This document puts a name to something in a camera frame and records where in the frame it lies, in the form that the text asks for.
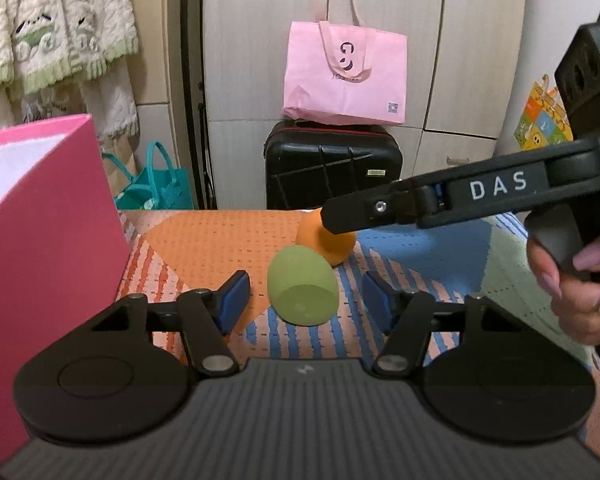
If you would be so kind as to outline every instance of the colorful gift bag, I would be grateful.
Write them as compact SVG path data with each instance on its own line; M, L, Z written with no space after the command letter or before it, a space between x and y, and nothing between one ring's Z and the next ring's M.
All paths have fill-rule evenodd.
M283 114L323 124L401 124L407 92L407 37L326 20L293 22L286 54Z
M573 140L567 113L557 89L548 91L549 76L534 83L514 133L522 151Z

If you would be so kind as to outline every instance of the white wall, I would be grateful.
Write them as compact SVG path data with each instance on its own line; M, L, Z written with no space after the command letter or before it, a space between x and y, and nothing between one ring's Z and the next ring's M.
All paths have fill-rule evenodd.
M513 132L533 82L547 73L555 85L555 69L578 26L594 22L599 12L600 0L526 0L518 67L497 155L519 151Z

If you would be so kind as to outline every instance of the green silicone cup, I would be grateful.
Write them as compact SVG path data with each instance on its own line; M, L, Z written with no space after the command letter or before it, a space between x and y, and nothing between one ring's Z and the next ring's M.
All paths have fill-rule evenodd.
M286 322L316 326L338 311L338 282L330 264L308 247L278 251L267 271L271 306Z

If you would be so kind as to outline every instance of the orange ball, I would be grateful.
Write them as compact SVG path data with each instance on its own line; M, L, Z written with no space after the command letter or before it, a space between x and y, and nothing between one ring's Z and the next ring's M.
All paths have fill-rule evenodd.
M313 249L327 260L331 267L341 264L356 245L356 233L332 234L322 226L320 209L305 213L298 224L296 245Z

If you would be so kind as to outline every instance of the door handle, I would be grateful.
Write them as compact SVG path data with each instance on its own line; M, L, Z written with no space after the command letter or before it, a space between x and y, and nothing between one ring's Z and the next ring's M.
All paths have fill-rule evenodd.
M450 156L446 156L446 164L448 166L462 166L463 164L468 164L471 162L468 158L451 158Z

